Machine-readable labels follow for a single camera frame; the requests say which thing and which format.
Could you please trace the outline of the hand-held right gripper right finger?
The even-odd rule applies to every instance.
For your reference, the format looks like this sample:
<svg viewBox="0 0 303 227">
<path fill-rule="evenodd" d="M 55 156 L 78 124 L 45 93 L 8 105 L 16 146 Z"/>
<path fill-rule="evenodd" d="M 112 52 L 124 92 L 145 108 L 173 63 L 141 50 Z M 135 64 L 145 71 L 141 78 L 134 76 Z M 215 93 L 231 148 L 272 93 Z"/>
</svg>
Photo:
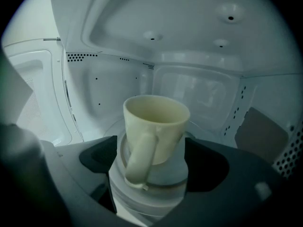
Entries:
<svg viewBox="0 0 303 227">
<path fill-rule="evenodd" d="M 185 139 L 184 198 L 159 227 L 237 227 L 279 193 L 284 178 L 247 151 Z"/>
</svg>

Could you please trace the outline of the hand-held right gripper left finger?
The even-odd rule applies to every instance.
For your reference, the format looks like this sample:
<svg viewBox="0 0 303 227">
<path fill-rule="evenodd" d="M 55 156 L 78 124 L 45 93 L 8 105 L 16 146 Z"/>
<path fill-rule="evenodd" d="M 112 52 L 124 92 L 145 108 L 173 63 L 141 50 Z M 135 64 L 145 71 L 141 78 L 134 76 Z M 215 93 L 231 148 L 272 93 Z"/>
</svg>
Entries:
<svg viewBox="0 0 303 227">
<path fill-rule="evenodd" d="M 82 151 L 103 142 L 104 138 L 66 146 L 41 141 L 48 169 L 63 198 L 74 227 L 144 227 L 117 200 L 117 213 L 101 206 L 91 194 L 105 182 L 105 175 L 93 173 L 79 160 Z"/>
</svg>

